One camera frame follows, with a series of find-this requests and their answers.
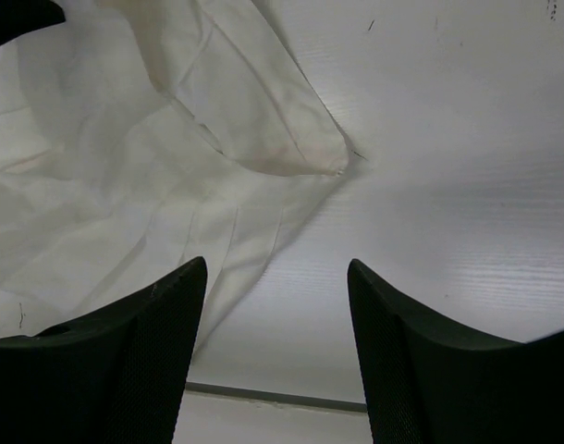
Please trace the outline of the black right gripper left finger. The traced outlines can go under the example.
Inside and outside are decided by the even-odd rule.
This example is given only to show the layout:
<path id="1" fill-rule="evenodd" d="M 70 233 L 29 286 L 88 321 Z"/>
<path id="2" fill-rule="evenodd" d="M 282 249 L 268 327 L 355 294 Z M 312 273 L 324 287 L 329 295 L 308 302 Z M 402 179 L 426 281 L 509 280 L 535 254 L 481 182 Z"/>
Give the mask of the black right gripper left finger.
<path id="1" fill-rule="evenodd" d="M 0 339 L 0 443 L 169 443 L 196 342 L 201 257 L 32 336 Z"/>

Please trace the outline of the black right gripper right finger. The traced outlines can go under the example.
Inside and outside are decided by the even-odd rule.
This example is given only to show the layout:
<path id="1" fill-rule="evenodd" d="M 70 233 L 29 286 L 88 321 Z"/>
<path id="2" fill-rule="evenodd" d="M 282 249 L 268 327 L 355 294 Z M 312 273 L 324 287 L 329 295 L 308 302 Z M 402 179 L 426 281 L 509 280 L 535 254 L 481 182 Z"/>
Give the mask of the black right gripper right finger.
<path id="1" fill-rule="evenodd" d="M 349 307 L 376 443 L 564 443 L 564 330 L 463 325 L 353 260 Z"/>

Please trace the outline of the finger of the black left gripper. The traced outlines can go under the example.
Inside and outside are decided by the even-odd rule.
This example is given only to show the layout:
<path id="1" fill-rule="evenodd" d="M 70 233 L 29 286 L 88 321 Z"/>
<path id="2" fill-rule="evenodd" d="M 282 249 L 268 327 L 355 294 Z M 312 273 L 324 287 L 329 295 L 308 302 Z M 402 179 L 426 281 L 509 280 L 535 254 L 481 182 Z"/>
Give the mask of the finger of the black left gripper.
<path id="1" fill-rule="evenodd" d="M 64 10 L 54 1 L 0 0 L 0 46 L 65 21 Z"/>

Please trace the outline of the white pleated skirt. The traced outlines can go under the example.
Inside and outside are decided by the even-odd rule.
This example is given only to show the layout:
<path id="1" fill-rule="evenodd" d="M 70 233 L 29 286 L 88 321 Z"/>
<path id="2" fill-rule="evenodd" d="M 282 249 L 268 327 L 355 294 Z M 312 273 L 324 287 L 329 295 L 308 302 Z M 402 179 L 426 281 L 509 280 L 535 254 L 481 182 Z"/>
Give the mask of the white pleated skirt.
<path id="1" fill-rule="evenodd" d="M 200 256 L 204 342 L 349 149 L 250 1 L 65 1 L 0 47 L 0 338 Z"/>

